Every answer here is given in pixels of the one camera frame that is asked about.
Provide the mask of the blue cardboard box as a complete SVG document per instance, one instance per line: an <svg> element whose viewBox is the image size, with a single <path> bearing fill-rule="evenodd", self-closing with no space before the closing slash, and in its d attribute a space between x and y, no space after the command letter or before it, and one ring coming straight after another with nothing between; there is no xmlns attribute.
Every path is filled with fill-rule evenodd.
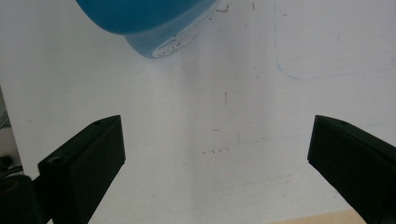
<svg viewBox="0 0 396 224"><path fill-rule="evenodd" d="M153 19L162 23L147 31L125 35L128 44L140 55L158 59L186 45L203 30L220 0L162 0L160 14Z"/></svg>

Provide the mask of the blue bottle with white cap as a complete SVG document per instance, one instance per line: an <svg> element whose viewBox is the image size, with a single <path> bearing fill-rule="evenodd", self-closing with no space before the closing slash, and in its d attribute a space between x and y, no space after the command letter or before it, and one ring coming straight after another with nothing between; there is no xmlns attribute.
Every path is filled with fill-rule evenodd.
<svg viewBox="0 0 396 224"><path fill-rule="evenodd" d="M146 32L185 15L202 13L215 0L76 0L100 28L117 35Z"/></svg>

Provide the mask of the white paper sheet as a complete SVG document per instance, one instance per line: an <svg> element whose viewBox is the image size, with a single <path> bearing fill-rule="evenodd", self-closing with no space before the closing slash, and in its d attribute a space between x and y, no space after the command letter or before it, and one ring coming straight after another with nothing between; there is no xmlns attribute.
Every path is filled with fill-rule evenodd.
<svg viewBox="0 0 396 224"><path fill-rule="evenodd" d="M25 173L95 120L126 162L92 224L269 224L343 211L314 118L396 146L396 0L222 0L157 60L75 0L0 0L0 87Z"/></svg>

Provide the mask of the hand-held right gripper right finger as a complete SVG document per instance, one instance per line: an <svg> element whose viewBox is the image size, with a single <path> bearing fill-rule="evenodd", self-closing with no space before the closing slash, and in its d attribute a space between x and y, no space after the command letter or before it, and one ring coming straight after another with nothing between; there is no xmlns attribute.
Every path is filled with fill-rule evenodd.
<svg viewBox="0 0 396 224"><path fill-rule="evenodd" d="M367 224L396 224L396 147L317 115L307 159Z"/></svg>

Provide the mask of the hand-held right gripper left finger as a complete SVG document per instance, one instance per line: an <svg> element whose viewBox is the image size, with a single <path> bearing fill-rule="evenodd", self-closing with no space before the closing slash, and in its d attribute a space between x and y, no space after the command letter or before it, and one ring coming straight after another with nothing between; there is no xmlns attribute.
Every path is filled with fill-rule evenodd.
<svg viewBox="0 0 396 224"><path fill-rule="evenodd" d="M77 133L38 164L35 186L44 219L88 224L125 160L121 116Z"/></svg>

